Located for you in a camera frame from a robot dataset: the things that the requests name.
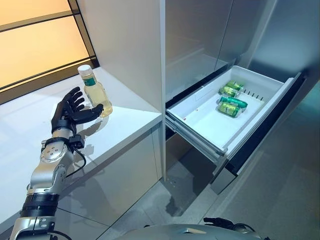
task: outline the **bottle label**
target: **bottle label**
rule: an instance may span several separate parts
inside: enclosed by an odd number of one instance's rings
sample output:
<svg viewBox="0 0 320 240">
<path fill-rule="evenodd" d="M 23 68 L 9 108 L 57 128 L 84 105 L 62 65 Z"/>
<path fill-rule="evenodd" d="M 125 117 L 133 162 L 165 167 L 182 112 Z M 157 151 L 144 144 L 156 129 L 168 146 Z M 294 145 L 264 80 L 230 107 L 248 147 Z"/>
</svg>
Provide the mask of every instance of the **bottle label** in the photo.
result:
<svg viewBox="0 0 320 240">
<path fill-rule="evenodd" d="M 95 79 L 93 77 L 89 79 L 83 79 L 83 81 L 84 81 L 84 85 L 86 86 L 93 86 L 96 84 Z"/>
</svg>

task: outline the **orange light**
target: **orange light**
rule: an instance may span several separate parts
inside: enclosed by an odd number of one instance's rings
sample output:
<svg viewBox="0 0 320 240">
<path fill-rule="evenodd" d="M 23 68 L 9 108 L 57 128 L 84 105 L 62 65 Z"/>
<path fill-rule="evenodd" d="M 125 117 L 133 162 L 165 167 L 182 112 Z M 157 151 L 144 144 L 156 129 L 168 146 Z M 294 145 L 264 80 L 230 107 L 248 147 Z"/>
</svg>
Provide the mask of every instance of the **orange light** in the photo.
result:
<svg viewBox="0 0 320 240">
<path fill-rule="evenodd" d="M 87 58 L 73 16 L 0 32 L 0 87 Z"/>
<path fill-rule="evenodd" d="M 0 9 L 0 25 L 70 11 L 67 0 L 4 0 Z"/>
</svg>

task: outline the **white drawer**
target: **white drawer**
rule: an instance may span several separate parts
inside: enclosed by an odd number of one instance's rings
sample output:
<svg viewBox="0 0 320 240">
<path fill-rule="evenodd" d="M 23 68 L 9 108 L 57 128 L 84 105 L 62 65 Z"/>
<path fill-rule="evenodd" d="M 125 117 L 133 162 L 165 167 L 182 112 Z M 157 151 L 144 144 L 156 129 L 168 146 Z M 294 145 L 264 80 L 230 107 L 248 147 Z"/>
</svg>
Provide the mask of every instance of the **white drawer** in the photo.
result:
<svg viewBox="0 0 320 240">
<path fill-rule="evenodd" d="M 233 66 L 167 108 L 166 125 L 222 166 L 237 153 L 300 76 L 298 73 L 283 83 Z M 244 84 L 245 91 L 238 98 L 248 103 L 247 109 L 236 118 L 217 111 L 219 88 L 230 80 Z"/>
</svg>

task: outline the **robotic arm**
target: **robotic arm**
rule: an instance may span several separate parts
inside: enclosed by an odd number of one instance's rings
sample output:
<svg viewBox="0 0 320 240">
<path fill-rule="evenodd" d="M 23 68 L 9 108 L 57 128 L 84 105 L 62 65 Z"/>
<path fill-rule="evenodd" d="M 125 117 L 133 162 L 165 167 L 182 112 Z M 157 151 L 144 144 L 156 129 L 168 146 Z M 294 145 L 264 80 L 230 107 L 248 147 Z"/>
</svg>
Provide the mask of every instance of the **robotic arm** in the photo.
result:
<svg viewBox="0 0 320 240">
<path fill-rule="evenodd" d="M 74 151 L 84 147 L 77 134 L 77 124 L 95 120 L 103 105 L 82 110 L 85 99 L 79 87 L 72 89 L 57 105 L 51 120 L 52 137 L 42 141 L 40 163 L 32 173 L 27 195 L 15 221 L 10 240 L 55 240 L 55 213 L 63 190 L 68 167 L 73 163 Z"/>
</svg>

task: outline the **black cable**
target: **black cable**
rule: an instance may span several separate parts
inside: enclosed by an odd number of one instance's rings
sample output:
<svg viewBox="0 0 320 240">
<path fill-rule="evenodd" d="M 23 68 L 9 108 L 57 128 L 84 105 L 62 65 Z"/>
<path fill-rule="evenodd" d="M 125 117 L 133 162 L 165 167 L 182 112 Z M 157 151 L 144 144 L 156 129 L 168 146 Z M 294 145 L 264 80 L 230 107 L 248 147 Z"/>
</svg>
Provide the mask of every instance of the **black cable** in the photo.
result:
<svg viewBox="0 0 320 240">
<path fill-rule="evenodd" d="M 58 234 L 58 235 L 60 235 L 60 236 L 65 237 L 65 238 L 68 239 L 68 240 L 72 240 L 71 237 L 69 237 L 67 234 L 65 234 L 65 233 L 63 233 L 63 232 L 61 232 L 61 231 L 55 231 L 55 230 L 53 230 L 53 231 L 48 231 L 47 233 L 49 233 L 49 234 Z"/>
<path fill-rule="evenodd" d="M 76 172 L 80 171 L 80 170 L 83 169 L 84 166 L 87 164 L 87 160 L 86 160 L 85 156 L 84 156 L 78 149 L 75 149 L 75 148 L 74 148 L 73 150 L 75 150 L 75 151 L 82 157 L 82 159 L 83 159 L 84 162 L 83 162 L 83 165 L 82 165 L 81 167 L 79 167 L 77 170 L 73 171 L 72 173 L 68 174 L 68 175 L 66 176 L 66 178 L 67 178 L 67 177 L 70 177 L 71 175 L 73 175 L 73 174 L 75 174 Z"/>
<path fill-rule="evenodd" d="M 238 226 L 239 227 L 245 226 L 245 227 L 249 228 L 252 232 L 255 232 L 255 230 L 251 226 L 249 226 L 249 225 L 247 225 L 245 223 L 236 223 L 235 225 L 233 225 L 232 230 L 234 230 Z"/>
</svg>

